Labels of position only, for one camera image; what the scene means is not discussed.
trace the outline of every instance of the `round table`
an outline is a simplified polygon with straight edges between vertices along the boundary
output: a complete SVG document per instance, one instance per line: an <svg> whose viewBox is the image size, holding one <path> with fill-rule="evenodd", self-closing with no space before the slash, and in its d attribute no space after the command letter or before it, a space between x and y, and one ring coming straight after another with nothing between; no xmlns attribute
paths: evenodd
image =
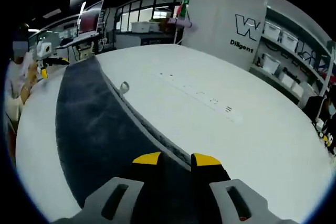
<svg viewBox="0 0 336 224"><path fill-rule="evenodd" d="M151 45L97 56L115 87L150 124L189 154L210 155L231 179L268 200L282 219L303 222L333 179L326 149L303 112L279 91L234 65L178 45ZM62 173L56 101L65 69L39 82L17 133L18 174L49 221L80 207Z"/></svg>

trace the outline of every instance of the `laboratory room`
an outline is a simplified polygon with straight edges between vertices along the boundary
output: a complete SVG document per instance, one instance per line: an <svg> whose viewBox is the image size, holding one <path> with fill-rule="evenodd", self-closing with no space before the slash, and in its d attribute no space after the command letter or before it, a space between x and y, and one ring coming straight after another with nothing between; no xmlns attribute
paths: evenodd
<svg viewBox="0 0 336 224"><path fill-rule="evenodd" d="M332 0L18 3L2 86L12 220L335 219Z"/></svg>

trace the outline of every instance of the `yellow object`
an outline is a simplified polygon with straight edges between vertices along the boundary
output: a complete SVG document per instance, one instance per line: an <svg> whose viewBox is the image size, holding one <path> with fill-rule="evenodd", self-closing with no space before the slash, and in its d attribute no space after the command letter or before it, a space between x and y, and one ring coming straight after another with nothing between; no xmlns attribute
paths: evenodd
<svg viewBox="0 0 336 224"><path fill-rule="evenodd" d="M220 165L220 161L215 159L214 157L203 155L200 153L194 153L196 158L197 166L205 166L205 165Z"/></svg>
<svg viewBox="0 0 336 224"><path fill-rule="evenodd" d="M48 78L48 74L47 74L47 69L41 69L41 75L44 79L47 79Z"/></svg>
<svg viewBox="0 0 336 224"><path fill-rule="evenodd" d="M150 154L144 154L133 160L133 163L145 164L145 165L156 165L158 163L159 155L161 152L154 152Z"/></svg>

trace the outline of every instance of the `computer monitor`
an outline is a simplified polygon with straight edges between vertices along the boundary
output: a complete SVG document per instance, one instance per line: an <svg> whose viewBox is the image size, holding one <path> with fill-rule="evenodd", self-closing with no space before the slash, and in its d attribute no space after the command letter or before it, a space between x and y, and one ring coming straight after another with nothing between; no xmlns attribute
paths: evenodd
<svg viewBox="0 0 336 224"><path fill-rule="evenodd" d="M80 16L79 34L89 31L97 31L98 20L104 0L101 0L86 8Z"/></svg>

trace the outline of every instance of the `logo w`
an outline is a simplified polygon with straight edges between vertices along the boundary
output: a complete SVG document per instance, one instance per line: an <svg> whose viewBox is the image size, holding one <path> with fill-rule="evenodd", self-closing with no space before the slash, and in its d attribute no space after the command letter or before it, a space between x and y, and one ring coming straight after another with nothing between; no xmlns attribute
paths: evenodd
<svg viewBox="0 0 336 224"><path fill-rule="evenodd" d="M257 29L260 22L256 24L256 21L252 18L245 19L244 16L236 14L236 27L237 33L242 36L248 34L251 40L257 41Z"/></svg>

